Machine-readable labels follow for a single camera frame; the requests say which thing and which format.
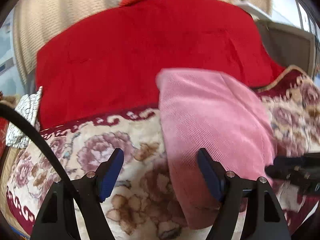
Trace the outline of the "pink corduroy zip jacket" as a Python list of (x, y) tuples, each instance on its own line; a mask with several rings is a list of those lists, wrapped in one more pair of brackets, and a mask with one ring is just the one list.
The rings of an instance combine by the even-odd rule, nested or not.
[(173, 189), (189, 228), (207, 228), (220, 204), (198, 167), (198, 150), (241, 178), (264, 176), (276, 151), (268, 114), (247, 86), (222, 72), (164, 69), (157, 87)]

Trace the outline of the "floral plush seat blanket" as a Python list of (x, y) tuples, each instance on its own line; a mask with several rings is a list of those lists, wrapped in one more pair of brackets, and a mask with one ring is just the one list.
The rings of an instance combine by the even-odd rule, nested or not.
[[(319, 151), (319, 88), (291, 66), (256, 94), (266, 107), (277, 142), (288, 154)], [(155, 106), (100, 114), (41, 131), (71, 179), (95, 171), (114, 149), (124, 164), (102, 204), (116, 239), (204, 239), (209, 229), (191, 230), (169, 176), (160, 112)], [(30, 143), (11, 148), (1, 175), (1, 211), (28, 238), (57, 174)]]

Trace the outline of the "white crackle pattern pillow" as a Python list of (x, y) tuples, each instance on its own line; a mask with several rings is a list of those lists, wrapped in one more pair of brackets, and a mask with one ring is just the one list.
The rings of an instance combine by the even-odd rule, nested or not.
[(14, 148), (27, 148), (30, 138), (26, 132), (40, 130), (38, 121), (38, 111), (42, 97), (43, 87), (40, 86), (36, 93), (25, 94), (21, 97), (19, 103), (15, 107), (13, 119), (10, 119), (10, 124), (6, 133), (5, 144)]

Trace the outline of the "red sofa throw blanket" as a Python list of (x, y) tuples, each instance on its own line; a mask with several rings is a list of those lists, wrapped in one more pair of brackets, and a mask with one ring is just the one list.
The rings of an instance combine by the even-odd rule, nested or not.
[(144, 0), (81, 20), (38, 51), (41, 128), (155, 105), (155, 79), (163, 68), (217, 70), (249, 87), (267, 85), (283, 71), (239, 7)]

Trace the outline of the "beige dotted curtain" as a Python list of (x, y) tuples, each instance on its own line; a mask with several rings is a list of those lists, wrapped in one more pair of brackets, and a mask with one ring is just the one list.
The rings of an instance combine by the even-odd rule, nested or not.
[[(229, 3), (247, 1), (268, 15), (272, 0), (220, 0)], [(114, 8), (121, 0), (19, 0), (14, 7), (12, 39), (16, 66), (23, 84), (36, 68), (37, 51), (51, 38), (74, 23), (97, 12)]]

